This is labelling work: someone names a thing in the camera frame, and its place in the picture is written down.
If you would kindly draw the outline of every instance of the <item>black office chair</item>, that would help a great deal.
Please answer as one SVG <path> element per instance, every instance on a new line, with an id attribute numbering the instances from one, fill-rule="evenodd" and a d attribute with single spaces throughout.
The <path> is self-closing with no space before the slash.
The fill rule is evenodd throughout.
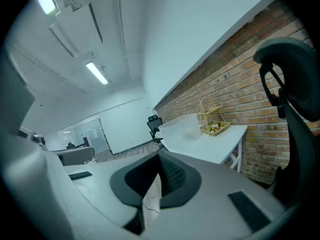
<path id="1" fill-rule="evenodd" d="M 159 132 L 159 126 L 162 125 L 161 117 L 158 117 L 156 114 L 149 116 L 148 121 L 146 124 L 149 126 L 150 130 L 149 133 L 155 143 L 160 143 L 162 138 L 156 138 L 156 132 Z"/>
<path id="2" fill-rule="evenodd" d="M 260 77 L 270 103 L 277 107 L 278 116 L 287 121 L 290 160 L 285 169 L 278 167 L 273 194 L 284 205 L 291 207 L 310 198 L 312 191 L 318 188 L 318 142 L 298 115 L 312 122 L 320 119 L 317 55 L 302 41 L 283 37 L 265 41 L 253 59 L 262 64 Z M 281 68 L 284 83 L 274 72 L 273 64 Z M 280 85 L 279 96 L 271 94 L 266 85 L 265 75 L 268 72 Z"/>

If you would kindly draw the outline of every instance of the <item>brick wall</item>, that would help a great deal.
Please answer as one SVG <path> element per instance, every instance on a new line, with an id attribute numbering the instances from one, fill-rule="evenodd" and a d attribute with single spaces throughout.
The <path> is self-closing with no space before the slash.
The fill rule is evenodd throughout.
<path id="1" fill-rule="evenodd" d="M 268 184 L 277 167 L 284 168 L 289 162 L 288 128 L 269 103 L 259 76 L 260 65 L 252 57 L 263 40 L 275 37 L 293 37 L 313 47 L 299 19 L 284 2 L 276 0 L 213 52 L 156 107 L 166 123 L 198 112 L 203 97 L 213 99 L 222 106 L 227 121 L 248 125 L 241 173 Z M 274 69 L 283 80 L 280 68 Z M 266 83 L 277 94 L 279 85 L 271 74 L 266 75 Z M 307 125 L 314 134 L 320 133 L 319 122 Z"/>

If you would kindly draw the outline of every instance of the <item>fluorescent light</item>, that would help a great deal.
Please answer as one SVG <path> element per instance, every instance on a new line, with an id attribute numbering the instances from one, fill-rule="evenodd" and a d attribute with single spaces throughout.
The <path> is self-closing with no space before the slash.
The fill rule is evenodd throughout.
<path id="1" fill-rule="evenodd" d="M 56 9 L 55 4 L 52 0 L 38 0 L 45 14 L 49 14 Z"/>
<path id="2" fill-rule="evenodd" d="M 86 67 L 95 75 L 96 78 L 100 80 L 101 83 L 106 85 L 108 81 L 104 78 L 104 76 L 100 73 L 100 71 L 96 68 L 93 62 L 90 62 L 86 65 Z"/>

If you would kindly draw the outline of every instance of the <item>black pad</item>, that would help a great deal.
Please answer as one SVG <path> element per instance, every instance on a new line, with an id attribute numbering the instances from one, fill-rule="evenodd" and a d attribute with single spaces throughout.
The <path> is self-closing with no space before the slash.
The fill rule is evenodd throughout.
<path id="1" fill-rule="evenodd" d="M 270 39 L 253 59 L 278 65 L 284 75 L 283 91 L 292 106 L 309 121 L 320 119 L 320 72 L 317 55 L 307 44 L 291 37 Z"/>
<path id="2" fill-rule="evenodd" d="M 88 171 L 84 171 L 84 172 L 79 172 L 79 173 L 74 173 L 74 174 L 69 174 L 69 177 L 72 181 L 75 180 L 80 180 L 82 178 L 86 178 L 91 176 L 92 174 Z"/>
<path id="3" fill-rule="evenodd" d="M 228 197 L 253 233 L 270 223 L 270 220 L 242 191 L 229 194 Z"/>

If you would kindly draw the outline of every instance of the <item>floor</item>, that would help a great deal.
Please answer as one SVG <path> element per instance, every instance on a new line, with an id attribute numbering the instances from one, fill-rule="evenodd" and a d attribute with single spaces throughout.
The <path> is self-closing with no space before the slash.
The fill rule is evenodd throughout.
<path id="1" fill-rule="evenodd" d="M 130 151 L 126 151 L 116 155 L 112 155 L 109 150 L 97 152 L 94 155 L 94 157 L 97 163 L 102 163 L 102 162 L 113 161 L 121 158 L 132 157 L 132 156 L 143 154 L 143 153 L 151 154 L 152 152 L 157 151 L 159 148 L 160 148 L 159 144 L 156 144 L 154 142 L 149 142 L 145 145 L 133 148 Z"/>

